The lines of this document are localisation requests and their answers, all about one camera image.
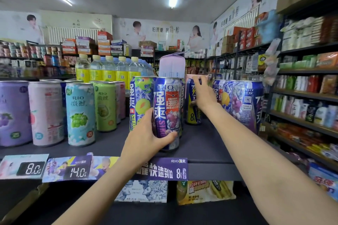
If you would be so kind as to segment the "person's left hand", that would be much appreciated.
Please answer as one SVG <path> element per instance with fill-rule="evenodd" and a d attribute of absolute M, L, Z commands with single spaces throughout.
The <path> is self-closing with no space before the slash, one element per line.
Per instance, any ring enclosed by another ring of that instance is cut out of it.
<path fill-rule="evenodd" d="M 156 149 L 156 136 L 152 130 L 153 108 L 146 111 L 133 131 L 129 132 L 121 152 L 121 160 L 135 169 L 140 168 L 159 151 Z"/>

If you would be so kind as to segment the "person's right hand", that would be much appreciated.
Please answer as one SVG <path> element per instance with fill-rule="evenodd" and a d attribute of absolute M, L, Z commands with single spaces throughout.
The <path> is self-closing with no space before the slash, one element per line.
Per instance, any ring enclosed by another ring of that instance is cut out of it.
<path fill-rule="evenodd" d="M 206 76 L 193 75 L 192 78 L 195 83 L 196 99 L 198 100 L 199 105 L 198 107 L 207 117 L 209 117 L 218 105 L 216 94 L 208 85 L 208 78 Z"/>

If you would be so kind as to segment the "blue yellow drink can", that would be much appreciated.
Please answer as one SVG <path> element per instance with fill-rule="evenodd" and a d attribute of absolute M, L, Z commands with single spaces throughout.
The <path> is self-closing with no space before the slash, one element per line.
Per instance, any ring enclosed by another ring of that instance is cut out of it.
<path fill-rule="evenodd" d="M 201 110 L 193 102 L 196 101 L 196 89 L 193 78 L 188 78 L 186 82 L 185 94 L 185 122 L 189 125 L 201 124 Z"/>

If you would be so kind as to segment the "person's left forearm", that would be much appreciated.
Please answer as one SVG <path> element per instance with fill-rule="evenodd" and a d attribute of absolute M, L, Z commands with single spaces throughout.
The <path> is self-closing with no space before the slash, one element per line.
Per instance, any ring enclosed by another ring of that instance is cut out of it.
<path fill-rule="evenodd" d="M 52 225 L 97 225 L 128 180 L 144 163 L 121 156 Z"/>

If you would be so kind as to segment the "person's right forearm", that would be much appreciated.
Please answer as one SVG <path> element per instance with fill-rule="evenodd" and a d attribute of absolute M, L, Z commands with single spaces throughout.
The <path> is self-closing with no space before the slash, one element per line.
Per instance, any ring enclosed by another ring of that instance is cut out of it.
<path fill-rule="evenodd" d="M 338 225 L 338 202 L 304 172 L 219 103 L 204 100 L 198 106 L 220 134 L 269 225 Z"/>

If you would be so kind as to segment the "blue lemon drink can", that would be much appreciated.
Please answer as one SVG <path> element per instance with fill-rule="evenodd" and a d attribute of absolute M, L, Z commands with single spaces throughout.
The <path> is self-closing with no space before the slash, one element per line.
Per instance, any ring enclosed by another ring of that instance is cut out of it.
<path fill-rule="evenodd" d="M 233 82 L 231 80 L 215 79 L 212 88 L 216 94 L 217 102 L 226 112 L 230 112 Z"/>

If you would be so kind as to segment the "purple shelf strip label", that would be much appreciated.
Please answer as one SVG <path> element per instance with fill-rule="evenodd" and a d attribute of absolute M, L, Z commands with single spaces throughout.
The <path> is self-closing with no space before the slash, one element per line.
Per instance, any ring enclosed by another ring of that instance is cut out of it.
<path fill-rule="evenodd" d="M 153 158 L 140 167 L 134 180 L 188 181 L 187 158 Z"/>

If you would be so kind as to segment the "dark grey display shelf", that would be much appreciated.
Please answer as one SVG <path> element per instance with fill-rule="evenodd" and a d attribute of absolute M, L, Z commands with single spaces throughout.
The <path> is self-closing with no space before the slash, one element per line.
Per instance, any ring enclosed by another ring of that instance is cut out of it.
<path fill-rule="evenodd" d="M 85 155 L 120 156 L 129 133 L 129 122 L 123 120 L 110 133 L 99 133 L 96 142 L 86 147 L 72 147 L 62 142 L 51 147 L 32 143 L 1 148 L 0 160 L 6 155 L 49 154 L 52 158 Z M 216 129 L 205 120 L 202 125 L 184 125 L 180 146 L 158 156 L 188 159 L 189 179 L 239 179 L 234 165 Z M 13 225 L 49 225 L 73 204 L 93 183 L 66 181 L 50 184 L 47 191 L 26 210 Z M 242 183 L 235 184 L 235 200 L 178 206 L 176 185 L 169 184 L 167 203 L 114 203 L 100 225 L 268 225 Z"/>

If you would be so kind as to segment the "lavender carton box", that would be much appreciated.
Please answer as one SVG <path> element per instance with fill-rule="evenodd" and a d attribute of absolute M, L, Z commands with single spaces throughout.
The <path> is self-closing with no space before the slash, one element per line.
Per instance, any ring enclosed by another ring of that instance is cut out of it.
<path fill-rule="evenodd" d="M 184 78 L 185 77 L 185 52 L 168 54 L 159 60 L 159 77 Z"/>

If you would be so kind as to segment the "blue purple grape drink can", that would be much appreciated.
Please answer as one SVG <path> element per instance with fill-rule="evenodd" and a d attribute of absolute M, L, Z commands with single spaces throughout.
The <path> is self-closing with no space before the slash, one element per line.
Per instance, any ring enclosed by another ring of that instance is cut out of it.
<path fill-rule="evenodd" d="M 241 124 L 258 134 L 264 97 L 263 82 L 226 80 L 221 96 L 222 107 Z"/>

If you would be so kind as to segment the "blue green melon drink can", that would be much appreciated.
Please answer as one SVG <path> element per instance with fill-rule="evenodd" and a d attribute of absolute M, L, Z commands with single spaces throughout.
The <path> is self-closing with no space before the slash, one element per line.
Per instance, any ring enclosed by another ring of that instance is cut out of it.
<path fill-rule="evenodd" d="M 153 106 L 155 76 L 135 76 L 129 89 L 129 130 L 133 131 L 146 111 Z"/>

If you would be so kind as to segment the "white blue patterned carton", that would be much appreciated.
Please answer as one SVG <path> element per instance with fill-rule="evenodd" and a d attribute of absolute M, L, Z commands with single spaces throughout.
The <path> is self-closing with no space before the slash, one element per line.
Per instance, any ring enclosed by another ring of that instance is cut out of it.
<path fill-rule="evenodd" d="M 129 180 L 117 195 L 115 202 L 166 203 L 168 181 Z"/>

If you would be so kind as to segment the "yellow printed carton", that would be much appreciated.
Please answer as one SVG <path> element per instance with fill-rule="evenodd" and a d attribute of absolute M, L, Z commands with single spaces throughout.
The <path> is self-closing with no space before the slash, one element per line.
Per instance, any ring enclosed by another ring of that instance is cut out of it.
<path fill-rule="evenodd" d="M 224 180 L 178 181 L 176 200 L 178 205 L 233 200 L 233 186 L 233 181 Z"/>

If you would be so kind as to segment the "blue promo card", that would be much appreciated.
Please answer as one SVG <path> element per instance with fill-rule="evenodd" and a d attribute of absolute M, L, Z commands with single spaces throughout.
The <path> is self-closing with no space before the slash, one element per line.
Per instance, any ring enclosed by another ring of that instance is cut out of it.
<path fill-rule="evenodd" d="M 99 180 L 118 159 L 116 156 L 92 156 L 87 180 Z"/>

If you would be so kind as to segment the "stack of red cartons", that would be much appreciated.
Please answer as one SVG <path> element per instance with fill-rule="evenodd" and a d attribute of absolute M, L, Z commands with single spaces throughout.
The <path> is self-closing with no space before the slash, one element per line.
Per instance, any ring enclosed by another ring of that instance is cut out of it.
<path fill-rule="evenodd" d="M 250 27 L 250 28 L 234 27 L 233 37 L 234 37 L 233 40 L 234 51 L 238 46 L 238 41 L 239 41 L 239 50 L 252 48 L 262 44 L 258 27 Z"/>

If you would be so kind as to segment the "hanging pastel packets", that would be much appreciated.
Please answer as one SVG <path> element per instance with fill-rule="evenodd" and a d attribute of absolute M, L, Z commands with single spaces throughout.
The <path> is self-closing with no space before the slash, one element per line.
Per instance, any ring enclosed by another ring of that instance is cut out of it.
<path fill-rule="evenodd" d="M 277 77 L 277 74 L 279 72 L 278 65 L 278 56 L 280 54 L 280 51 L 278 51 L 278 46 L 280 45 L 281 39 L 275 38 L 271 42 L 270 46 L 265 52 L 266 55 L 266 68 L 264 70 L 264 76 L 263 76 L 263 85 L 264 86 L 273 86 L 275 79 Z"/>

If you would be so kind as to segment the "group of yellow label bottles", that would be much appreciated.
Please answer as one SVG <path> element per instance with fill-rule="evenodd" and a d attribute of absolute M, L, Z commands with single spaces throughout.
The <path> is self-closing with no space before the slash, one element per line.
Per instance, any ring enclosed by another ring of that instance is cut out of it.
<path fill-rule="evenodd" d="M 83 82 L 89 81 L 118 81 L 125 84 L 125 91 L 129 92 L 129 84 L 135 76 L 154 76 L 152 66 L 145 60 L 132 56 L 99 56 L 88 58 L 80 54 L 75 63 L 76 79 Z"/>

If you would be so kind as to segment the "light blue grape drink can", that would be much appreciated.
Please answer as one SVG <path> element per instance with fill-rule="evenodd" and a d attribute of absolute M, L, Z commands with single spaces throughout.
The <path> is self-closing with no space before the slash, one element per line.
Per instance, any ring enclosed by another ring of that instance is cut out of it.
<path fill-rule="evenodd" d="M 65 99 L 68 144 L 74 147 L 91 145 L 97 134 L 93 84 L 66 83 Z"/>

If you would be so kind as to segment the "purple price tag card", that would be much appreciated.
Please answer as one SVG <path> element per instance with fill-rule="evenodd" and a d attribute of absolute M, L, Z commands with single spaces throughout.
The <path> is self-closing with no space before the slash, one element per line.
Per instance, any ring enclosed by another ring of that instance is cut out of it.
<path fill-rule="evenodd" d="M 42 176 L 42 182 L 87 180 L 92 158 L 92 155 L 49 158 Z"/>

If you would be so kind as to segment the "stack of red white boxes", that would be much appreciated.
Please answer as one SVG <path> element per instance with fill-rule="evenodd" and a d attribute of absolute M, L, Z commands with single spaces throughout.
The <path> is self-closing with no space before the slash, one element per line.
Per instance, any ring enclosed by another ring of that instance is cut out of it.
<path fill-rule="evenodd" d="M 61 42 L 63 54 L 70 55 L 99 55 L 99 56 L 124 56 L 124 57 L 153 57 L 152 50 L 141 53 L 124 39 L 113 39 L 106 31 L 98 31 L 97 39 L 91 37 L 75 36 L 74 39 L 64 38 Z"/>

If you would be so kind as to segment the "black goods shelf rack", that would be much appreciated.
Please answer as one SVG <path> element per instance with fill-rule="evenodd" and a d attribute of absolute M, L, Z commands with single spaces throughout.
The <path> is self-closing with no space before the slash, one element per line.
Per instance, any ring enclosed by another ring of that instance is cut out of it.
<path fill-rule="evenodd" d="M 284 24 L 286 20 L 302 20 L 306 19 L 308 17 L 322 17 L 326 15 L 338 15 L 338 0 L 320 0 L 315 2 L 312 5 L 305 6 L 304 8 L 301 8 L 295 12 L 289 13 L 285 16 L 283 16 L 282 20 L 282 25 L 281 28 L 284 27 Z M 283 39 L 283 33 L 279 32 L 280 35 L 279 37 L 281 38 L 281 43 L 278 48 L 278 50 L 281 51 L 281 44 L 282 44 L 282 39 Z M 302 155 L 313 159 L 320 165 L 325 166 L 328 170 L 331 170 L 332 172 L 338 173 L 338 163 L 325 159 L 323 157 L 317 156 L 305 149 L 301 149 L 301 147 L 296 146 L 294 143 L 288 141 L 285 138 L 280 137 L 277 135 L 277 133 L 274 133 L 272 131 L 270 122 L 271 121 L 278 121 L 278 122 L 285 122 L 285 123 L 291 123 L 294 125 L 298 125 L 301 127 L 305 127 L 307 129 L 323 133 L 325 135 L 331 136 L 335 139 L 338 139 L 338 131 L 334 129 L 330 129 L 324 126 L 320 126 L 314 123 L 306 122 L 301 119 L 295 118 L 293 116 L 289 116 L 286 114 L 282 114 L 279 112 L 275 112 L 271 110 L 271 100 L 273 93 L 278 93 L 278 94 L 284 94 L 284 95 L 294 95 L 294 96 L 300 96 L 301 98 L 310 98 L 310 99 L 320 99 L 320 100 L 328 100 L 332 102 L 337 102 L 338 101 L 338 96 L 337 95 L 330 95 L 330 94 L 320 94 L 320 93 L 310 93 L 310 92 L 299 92 L 299 91 L 293 91 L 293 90 L 282 90 L 282 89 L 277 89 L 277 81 L 278 78 L 281 75 L 296 75 L 296 76 L 310 76 L 310 75 L 338 75 L 338 68 L 333 68 L 333 69 L 280 69 L 280 63 L 282 63 L 282 60 L 284 59 L 285 56 L 294 56 L 297 57 L 298 59 L 302 58 L 303 56 L 307 55 L 316 55 L 320 53 L 327 53 L 327 52 L 338 52 L 338 42 L 333 42 L 333 43 L 328 43 L 328 44 L 323 44 L 323 45 L 315 45 L 311 47 L 306 47 L 306 48 L 300 48 L 300 49 L 293 49 L 289 51 L 284 51 L 280 52 L 278 56 L 278 65 L 277 67 L 279 68 L 279 72 L 277 74 L 277 78 L 271 87 L 271 91 L 269 94 L 268 98 L 268 106 L 267 106 L 267 116 L 266 119 L 268 119 L 268 124 L 267 126 L 270 126 L 271 130 L 271 137 L 274 139 L 278 140 L 279 142 L 285 144 L 288 146 L 288 148 L 292 151 L 298 151 Z"/>

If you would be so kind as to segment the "row of toiletry bottles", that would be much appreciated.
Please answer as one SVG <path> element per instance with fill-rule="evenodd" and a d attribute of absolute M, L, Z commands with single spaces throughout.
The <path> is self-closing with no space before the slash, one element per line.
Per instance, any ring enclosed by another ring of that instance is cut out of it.
<path fill-rule="evenodd" d="M 271 110 L 338 131 L 338 101 L 273 93 Z"/>

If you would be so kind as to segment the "row of tubes and packets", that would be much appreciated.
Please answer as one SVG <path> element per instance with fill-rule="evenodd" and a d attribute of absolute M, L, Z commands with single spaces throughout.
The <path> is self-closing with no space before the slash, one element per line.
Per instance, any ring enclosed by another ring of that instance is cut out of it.
<path fill-rule="evenodd" d="M 276 88 L 338 96 L 338 75 L 281 75 Z"/>

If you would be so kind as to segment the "row of orange snack packs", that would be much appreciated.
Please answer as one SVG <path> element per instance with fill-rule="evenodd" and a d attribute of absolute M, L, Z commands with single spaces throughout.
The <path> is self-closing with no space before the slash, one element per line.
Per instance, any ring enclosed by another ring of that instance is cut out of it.
<path fill-rule="evenodd" d="M 272 131 L 317 156 L 338 163 L 338 139 L 291 123 L 271 121 Z"/>

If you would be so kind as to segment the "pink peach drink can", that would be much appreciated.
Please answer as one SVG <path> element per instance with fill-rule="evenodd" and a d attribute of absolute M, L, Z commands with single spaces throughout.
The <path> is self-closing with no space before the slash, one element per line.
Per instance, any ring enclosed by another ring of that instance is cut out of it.
<path fill-rule="evenodd" d="M 28 85 L 32 142 L 38 147 L 53 146 L 65 139 L 61 84 L 57 81 Z"/>

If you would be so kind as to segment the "row of green orange boxes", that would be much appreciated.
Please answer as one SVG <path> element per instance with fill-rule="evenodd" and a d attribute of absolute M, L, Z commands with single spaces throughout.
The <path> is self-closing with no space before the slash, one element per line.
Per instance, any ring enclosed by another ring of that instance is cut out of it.
<path fill-rule="evenodd" d="M 298 59 L 294 56 L 285 56 L 280 63 L 280 69 L 333 69 L 338 68 L 338 52 L 327 52 L 316 55 L 307 55 Z"/>

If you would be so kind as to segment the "row of white packets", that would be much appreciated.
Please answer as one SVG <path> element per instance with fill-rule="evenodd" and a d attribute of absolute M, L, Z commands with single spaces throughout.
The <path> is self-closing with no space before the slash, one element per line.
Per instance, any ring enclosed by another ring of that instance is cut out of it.
<path fill-rule="evenodd" d="M 286 20 L 281 51 L 289 51 L 338 42 L 338 15 L 308 17 L 299 21 Z"/>

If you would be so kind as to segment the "blue printed packet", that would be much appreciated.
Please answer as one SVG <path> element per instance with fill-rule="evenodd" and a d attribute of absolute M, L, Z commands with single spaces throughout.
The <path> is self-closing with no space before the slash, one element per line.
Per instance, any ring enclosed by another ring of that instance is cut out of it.
<path fill-rule="evenodd" d="M 338 174 L 312 162 L 309 164 L 308 176 L 338 202 Z"/>

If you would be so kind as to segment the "pale price tag card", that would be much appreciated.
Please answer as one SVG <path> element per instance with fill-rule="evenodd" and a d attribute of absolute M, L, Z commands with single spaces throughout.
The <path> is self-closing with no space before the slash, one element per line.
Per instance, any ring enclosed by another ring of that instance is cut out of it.
<path fill-rule="evenodd" d="M 0 162 L 0 180 L 41 179 L 49 154 L 6 155 Z"/>

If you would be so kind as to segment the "lavender grape drink can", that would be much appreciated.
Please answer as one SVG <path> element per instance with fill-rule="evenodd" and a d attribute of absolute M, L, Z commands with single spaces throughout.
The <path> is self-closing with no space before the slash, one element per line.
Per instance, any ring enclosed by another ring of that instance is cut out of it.
<path fill-rule="evenodd" d="M 0 81 L 0 146 L 32 142 L 28 81 Z"/>

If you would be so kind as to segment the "brown cardboard piece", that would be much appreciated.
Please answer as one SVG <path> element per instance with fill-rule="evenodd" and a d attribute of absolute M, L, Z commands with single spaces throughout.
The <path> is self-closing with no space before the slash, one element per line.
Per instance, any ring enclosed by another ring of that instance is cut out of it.
<path fill-rule="evenodd" d="M 11 225 L 48 188 L 39 179 L 0 180 L 0 225 Z"/>

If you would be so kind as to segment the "shelf of small cups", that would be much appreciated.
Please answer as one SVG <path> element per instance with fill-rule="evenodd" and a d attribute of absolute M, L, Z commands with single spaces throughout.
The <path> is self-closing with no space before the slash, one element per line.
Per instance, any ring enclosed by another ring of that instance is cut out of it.
<path fill-rule="evenodd" d="M 0 78 L 75 80 L 74 46 L 0 41 Z"/>

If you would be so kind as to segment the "wide wall banner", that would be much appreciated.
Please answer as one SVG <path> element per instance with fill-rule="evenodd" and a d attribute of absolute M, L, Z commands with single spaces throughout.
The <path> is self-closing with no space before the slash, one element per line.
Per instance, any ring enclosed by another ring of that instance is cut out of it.
<path fill-rule="evenodd" d="M 139 42 L 151 41 L 180 50 L 185 46 L 191 52 L 209 48 L 210 25 L 199 22 L 159 21 L 147 19 L 114 18 L 113 38 L 125 40 L 133 49 L 140 49 Z"/>

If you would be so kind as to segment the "long wall banner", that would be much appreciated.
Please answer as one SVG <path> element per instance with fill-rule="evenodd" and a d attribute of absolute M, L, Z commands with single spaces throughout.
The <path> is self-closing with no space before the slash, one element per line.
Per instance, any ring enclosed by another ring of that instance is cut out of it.
<path fill-rule="evenodd" d="M 224 36 L 225 28 L 256 7 L 258 14 L 274 10 L 277 0 L 236 0 L 218 18 L 210 24 L 209 45 L 214 46 Z"/>

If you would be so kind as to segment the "white wall radiator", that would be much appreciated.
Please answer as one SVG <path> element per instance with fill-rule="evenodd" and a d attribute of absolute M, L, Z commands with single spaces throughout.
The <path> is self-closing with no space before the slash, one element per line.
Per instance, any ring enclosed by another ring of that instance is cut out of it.
<path fill-rule="evenodd" d="M 75 39 L 76 37 L 87 37 L 97 42 L 98 29 L 51 27 L 46 26 L 48 43 L 59 45 L 64 39 Z"/>

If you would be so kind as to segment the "small wall poster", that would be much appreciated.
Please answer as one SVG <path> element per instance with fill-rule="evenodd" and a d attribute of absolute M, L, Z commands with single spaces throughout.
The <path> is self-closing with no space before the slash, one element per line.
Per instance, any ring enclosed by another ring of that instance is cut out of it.
<path fill-rule="evenodd" d="M 0 11 L 0 41 L 44 44 L 43 23 L 38 13 Z"/>

